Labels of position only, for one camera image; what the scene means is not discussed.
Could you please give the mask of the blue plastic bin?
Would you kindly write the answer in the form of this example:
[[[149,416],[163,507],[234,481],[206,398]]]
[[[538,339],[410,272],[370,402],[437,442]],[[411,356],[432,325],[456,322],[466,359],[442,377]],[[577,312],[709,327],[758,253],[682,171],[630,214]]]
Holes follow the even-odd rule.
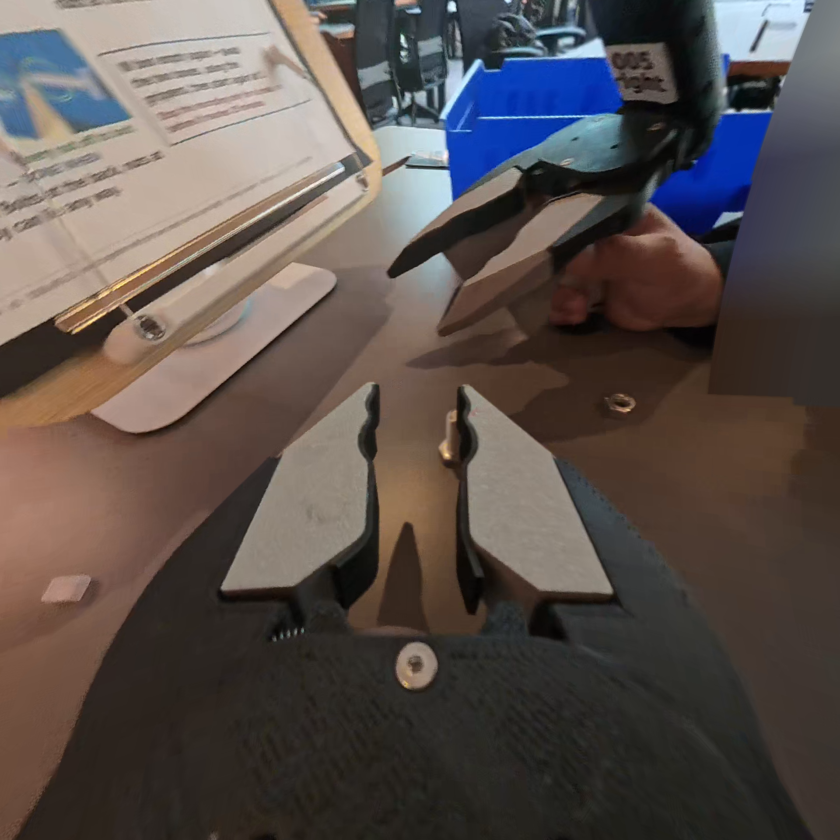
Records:
[[[494,70],[475,62],[442,116],[451,196],[573,121],[615,112],[621,103],[604,58],[508,59]],[[725,112],[708,152],[670,176],[653,204],[696,236],[721,215],[743,212],[772,116]]]

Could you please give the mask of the instruction sheet on stand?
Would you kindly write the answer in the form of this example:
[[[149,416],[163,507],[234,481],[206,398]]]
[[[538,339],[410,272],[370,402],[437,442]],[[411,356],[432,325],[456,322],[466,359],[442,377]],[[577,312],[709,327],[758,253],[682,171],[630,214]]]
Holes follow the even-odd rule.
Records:
[[[335,288],[293,261],[382,181],[361,106],[303,2],[272,2],[352,153],[2,343],[2,429],[85,413],[132,434],[189,413]]]

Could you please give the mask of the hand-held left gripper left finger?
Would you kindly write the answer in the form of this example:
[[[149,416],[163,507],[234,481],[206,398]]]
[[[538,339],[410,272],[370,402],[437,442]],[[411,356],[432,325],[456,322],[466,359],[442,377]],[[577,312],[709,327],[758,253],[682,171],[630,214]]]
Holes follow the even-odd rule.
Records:
[[[222,581],[222,598],[350,607],[372,586],[380,397],[378,384],[363,384],[283,450]]]

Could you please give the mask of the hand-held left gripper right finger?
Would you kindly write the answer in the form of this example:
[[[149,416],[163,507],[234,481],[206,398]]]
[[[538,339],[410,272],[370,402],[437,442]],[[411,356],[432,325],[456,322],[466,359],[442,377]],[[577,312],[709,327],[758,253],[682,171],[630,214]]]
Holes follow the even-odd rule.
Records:
[[[615,590],[551,452],[470,385],[456,404],[456,574],[468,614],[607,603]]]

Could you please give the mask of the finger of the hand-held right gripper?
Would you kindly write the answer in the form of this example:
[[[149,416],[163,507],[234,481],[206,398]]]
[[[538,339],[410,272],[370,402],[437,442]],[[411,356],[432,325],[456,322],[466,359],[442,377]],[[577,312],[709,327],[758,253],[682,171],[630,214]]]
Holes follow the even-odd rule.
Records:
[[[577,194],[539,210],[508,247],[461,284],[436,327],[437,334],[446,337],[465,329],[551,280],[559,271],[553,254],[556,243],[565,245],[574,230],[583,230],[583,222],[595,220],[605,199]]]
[[[530,175],[517,167],[492,174],[453,201],[415,235],[386,273],[398,278],[436,256],[470,279],[510,246],[534,214]]]

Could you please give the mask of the printed instruction sheet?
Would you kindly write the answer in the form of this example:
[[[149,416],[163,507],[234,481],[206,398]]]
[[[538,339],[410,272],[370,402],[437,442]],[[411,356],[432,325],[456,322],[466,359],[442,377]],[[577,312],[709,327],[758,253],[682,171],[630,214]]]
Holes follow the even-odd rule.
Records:
[[[2,343],[350,140],[272,2],[1,3]]]

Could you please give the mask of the small white square pad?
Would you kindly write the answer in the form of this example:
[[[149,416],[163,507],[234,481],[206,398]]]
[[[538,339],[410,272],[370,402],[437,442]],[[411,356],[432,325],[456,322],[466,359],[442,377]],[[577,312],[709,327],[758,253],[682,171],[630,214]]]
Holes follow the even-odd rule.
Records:
[[[47,605],[79,603],[88,593],[93,579],[88,574],[62,575],[53,578],[40,596]]]

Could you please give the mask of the person's right hand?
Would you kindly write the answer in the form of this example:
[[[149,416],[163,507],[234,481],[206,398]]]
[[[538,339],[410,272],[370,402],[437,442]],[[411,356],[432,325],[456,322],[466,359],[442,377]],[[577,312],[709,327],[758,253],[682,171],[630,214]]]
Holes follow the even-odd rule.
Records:
[[[606,320],[626,331],[710,327],[723,282],[709,251],[648,204],[625,233],[595,242],[568,263],[549,321],[576,327],[599,302]]]

